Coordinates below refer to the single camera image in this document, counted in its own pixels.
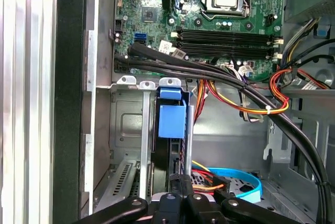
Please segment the sata port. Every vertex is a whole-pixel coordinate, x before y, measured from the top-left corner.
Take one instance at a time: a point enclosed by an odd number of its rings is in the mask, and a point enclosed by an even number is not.
[[[143,45],[147,44],[146,40],[141,40],[141,39],[134,39],[134,42],[138,42],[138,43],[143,44]]]
[[[146,40],[147,34],[146,33],[134,33],[134,40],[136,39]]]

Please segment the yellow wire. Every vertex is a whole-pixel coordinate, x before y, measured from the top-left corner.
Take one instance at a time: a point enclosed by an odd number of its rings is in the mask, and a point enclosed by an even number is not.
[[[211,172],[207,167],[205,167],[204,165],[199,164],[198,162],[196,162],[194,160],[192,160],[192,163],[197,165],[197,166],[200,166],[202,169],[204,169],[207,172]]]
[[[213,187],[193,186],[192,188],[209,191],[209,190],[215,190],[215,189],[218,189],[218,188],[221,188],[221,187],[224,187],[224,185],[221,184],[221,185],[213,186]]]
[[[310,28],[312,28],[316,23],[318,23],[320,21],[320,17],[318,19],[316,19],[313,23],[311,23],[308,28],[306,30],[309,30]],[[297,41],[297,43],[293,46],[291,52],[289,53],[289,56],[288,56],[288,62],[291,60],[291,57],[293,55],[293,51],[297,48],[298,44],[302,41],[302,39],[300,39],[299,41]]]
[[[211,85],[212,89],[214,89],[215,91],[217,91],[217,90],[215,89],[215,86],[213,85],[212,82],[209,82],[209,84]],[[255,113],[255,114],[259,114],[259,113],[267,114],[267,110],[257,110],[257,109],[249,109],[249,108],[241,107],[241,106],[238,106],[237,104],[235,104],[233,101],[229,100],[228,98],[224,97],[224,96],[223,96],[221,93],[219,93],[218,91],[217,91],[217,94],[218,94],[223,100],[225,100],[226,102],[228,102],[229,104],[232,104],[232,105],[234,105],[234,106],[237,106],[237,107],[239,107],[239,108],[241,108],[241,109],[246,109],[247,111],[249,111],[249,112],[251,112],[251,113]],[[285,110],[287,110],[288,108],[289,108],[289,105],[288,105],[288,103],[287,103],[286,106],[285,106],[284,108],[282,108],[282,109],[272,109],[272,110],[270,111],[270,114],[271,114],[271,113],[282,113],[282,112],[284,112]]]
[[[298,44],[299,44],[300,42],[301,42],[301,39],[300,39],[299,41],[297,41],[297,43],[293,46],[291,52],[290,52],[289,55],[288,55],[288,59],[287,59],[288,62],[291,60],[291,57],[292,57],[292,55],[293,55],[293,51],[297,48],[297,46],[298,46]]]

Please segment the ram slot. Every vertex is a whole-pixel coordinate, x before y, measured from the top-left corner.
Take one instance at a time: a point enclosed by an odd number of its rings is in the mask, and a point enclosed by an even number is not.
[[[236,46],[222,46],[210,44],[178,43],[177,48],[184,51],[191,58],[217,57],[228,54],[242,59],[265,59],[273,55],[273,49],[246,48]]]
[[[177,28],[177,41],[211,43],[211,44],[241,44],[268,46],[273,43],[273,37],[251,33],[203,31]]]

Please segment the green circuit board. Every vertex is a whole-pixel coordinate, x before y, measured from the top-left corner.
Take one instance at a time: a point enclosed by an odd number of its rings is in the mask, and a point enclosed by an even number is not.
[[[257,33],[262,35],[280,36],[278,30],[282,25],[283,0],[250,0],[250,16],[243,17],[225,17],[214,20],[207,20],[200,13],[202,3],[200,0],[184,0],[182,10],[172,8],[169,12],[162,8],[162,0],[117,0],[116,18],[123,22],[122,43],[115,46],[117,53],[125,54],[128,46],[133,43],[134,33],[147,34],[147,46],[158,49],[161,40],[173,42],[171,32],[175,32],[176,26],[185,29],[208,30],[208,31],[236,31]],[[152,12],[152,17],[146,18],[145,12]],[[276,14],[278,18],[270,25],[266,26],[265,17],[268,14]],[[169,24],[169,19],[174,19],[174,24]],[[202,25],[196,26],[194,20],[200,18]],[[222,22],[231,22],[232,26],[223,28]],[[252,24],[252,29],[247,28],[247,24]],[[264,76],[264,73],[272,72],[271,59],[254,60],[255,79]],[[138,74],[154,74],[135,70]]]

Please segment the white cable tie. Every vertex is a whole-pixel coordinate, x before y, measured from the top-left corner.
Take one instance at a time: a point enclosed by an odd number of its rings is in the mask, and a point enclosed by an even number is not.
[[[265,107],[265,109],[267,110],[267,114],[269,115],[270,112],[271,112],[271,106],[270,106],[270,105],[267,105],[267,106]]]

